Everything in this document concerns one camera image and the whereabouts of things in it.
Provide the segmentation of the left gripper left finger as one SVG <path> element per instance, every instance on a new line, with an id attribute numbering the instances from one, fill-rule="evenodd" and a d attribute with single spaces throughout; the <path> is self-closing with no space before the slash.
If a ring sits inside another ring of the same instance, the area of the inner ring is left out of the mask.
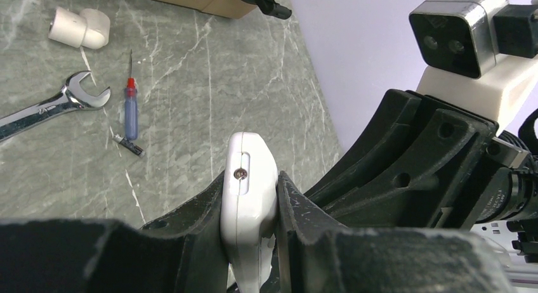
<path id="1" fill-rule="evenodd" d="M 134 228 L 118 219 L 1 220 L 2 292 L 225 292 L 223 175 Z"/>

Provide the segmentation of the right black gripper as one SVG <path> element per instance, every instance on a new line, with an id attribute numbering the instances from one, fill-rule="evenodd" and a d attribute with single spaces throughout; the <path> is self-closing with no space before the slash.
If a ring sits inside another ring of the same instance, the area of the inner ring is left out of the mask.
<path id="1" fill-rule="evenodd" d="M 363 133 L 306 196 L 354 228 L 537 221 L 535 123 L 493 139 L 497 129 L 432 96 L 388 90 Z"/>

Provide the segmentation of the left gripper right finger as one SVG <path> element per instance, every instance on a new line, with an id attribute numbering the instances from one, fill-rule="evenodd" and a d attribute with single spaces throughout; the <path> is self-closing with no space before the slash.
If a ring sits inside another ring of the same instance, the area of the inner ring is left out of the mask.
<path id="1" fill-rule="evenodd" d="M 348 228 L 277 183 L 281 292 L 514 292 L 478 235 L 422 228 Z"/>

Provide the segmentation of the white AC remote control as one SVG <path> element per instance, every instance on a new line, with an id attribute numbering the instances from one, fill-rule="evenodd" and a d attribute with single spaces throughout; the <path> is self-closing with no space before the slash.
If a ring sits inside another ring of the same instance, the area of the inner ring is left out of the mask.
<path id="1" fill-rule="evenodd" d="M 259 292 L 276 244 L 278 170 L 257 133 L 234 133 L 228 144 L 220 235 L 240 292 Z"/>

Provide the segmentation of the white pipe elbow fitting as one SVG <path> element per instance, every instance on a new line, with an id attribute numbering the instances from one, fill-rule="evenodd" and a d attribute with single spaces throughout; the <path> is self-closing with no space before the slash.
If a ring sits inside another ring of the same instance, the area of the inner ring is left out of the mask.
<path id="1" fill-rule="evenodd" d="M 48 38 L 71 46 L 100 49 L 109 42 L 110 18 L 103 12 L 85 8 L 78 14 L 56 7 L 49 24 Z"/>

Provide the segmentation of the blue red screwdriver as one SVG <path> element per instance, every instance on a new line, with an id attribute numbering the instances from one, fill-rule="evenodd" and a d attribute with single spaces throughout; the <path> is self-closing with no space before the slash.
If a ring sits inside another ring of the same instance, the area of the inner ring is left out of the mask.
<path id="1" fill-rule="evenodd" d="M 133 57 L 132 50 L 129 51 L 129 76 L 124 89 L 124 132 L 128 140 L 135 140 L 138 137 L 138 90 L 133 77 Z"/>

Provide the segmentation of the silver combination wrench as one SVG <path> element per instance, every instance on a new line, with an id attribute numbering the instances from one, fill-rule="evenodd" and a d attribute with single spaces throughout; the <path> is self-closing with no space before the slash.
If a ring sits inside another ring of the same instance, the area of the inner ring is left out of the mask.
<path id="1" fill-rule="evenodd" d="M 1 141 L 61 114 L 103 108 L 111 97 L 111 89 L 105 88 L 98 96 L 87 93 L 81 81 L 89 75 L 89 70 L 76 72 L 65 80 L 56 95 L 1 118 Z"/>

